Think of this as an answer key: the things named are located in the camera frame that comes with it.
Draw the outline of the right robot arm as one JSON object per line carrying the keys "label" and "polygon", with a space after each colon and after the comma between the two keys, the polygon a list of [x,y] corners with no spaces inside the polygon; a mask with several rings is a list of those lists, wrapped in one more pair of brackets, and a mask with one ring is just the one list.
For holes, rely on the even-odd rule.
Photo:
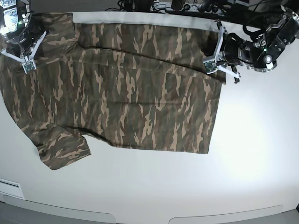
{"label": "right robot arm", "polygon": [[2,0],[0,2],[0,35],[9,52],[28,57],[45,32],[43,23],[34,16],[30,0]]}

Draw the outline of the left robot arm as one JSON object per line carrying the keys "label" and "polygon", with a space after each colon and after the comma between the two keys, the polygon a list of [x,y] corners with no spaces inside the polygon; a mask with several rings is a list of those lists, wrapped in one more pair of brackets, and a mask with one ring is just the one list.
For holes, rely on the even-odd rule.
{"label": "left robot arm", "polygon": [[299,15],[297,11],[282,6],[278,18],[264,28],[252,32],[244,24],[243,31],[250,36],[250,41],[236,33],[224,35],[217,65],[246,66],[257,72],[272,71],[287,45],[296,39]]}

